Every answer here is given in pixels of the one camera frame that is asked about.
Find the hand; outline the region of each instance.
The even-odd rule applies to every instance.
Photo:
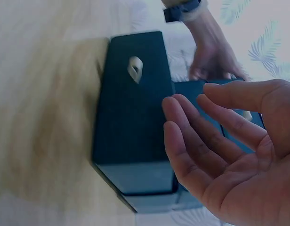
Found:
[[[255,151],[223,137],[182,95],[163,100],[165,147],[179,182],[239,226],[290,225],[290,83],[207,83],[199,106]],[[260,112],[266,130],[230,109]]]
[[[219,46],[197,45],[190,67],[190,80],[232,79],[232,75],[249,81],[227,41]]]
[[[230,79],[231,75],[249,80],[208,9],[194,21],[185,22],[197,49],[190,67],[190,80]]]

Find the table surface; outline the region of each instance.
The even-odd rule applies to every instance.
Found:
[[[116,2],[0,0],[0,225],[135,224],[88,161]]]

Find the black watch strap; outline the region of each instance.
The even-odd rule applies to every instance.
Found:
[[[190,12],[199,7],[201,0],[191,0],[189,2],[173,6],[164,10],[166,23],[182,21],[182,13]]]

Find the white ribbon pull tab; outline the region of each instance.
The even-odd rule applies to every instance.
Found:
[[[142,77],[143,62],[139,57],[132,56],[129,59],[128,73],[132,79],[139,84]]]
[[[252,121],[253,120],[253,116],[249,111],[243,111],[243,117],[248,120],[248,121]]]

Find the wrist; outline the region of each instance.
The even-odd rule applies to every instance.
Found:
[[[197,46],[218,46],[226,39],[218,23],[205,8],[198,17],[191,21],[185,21]]]

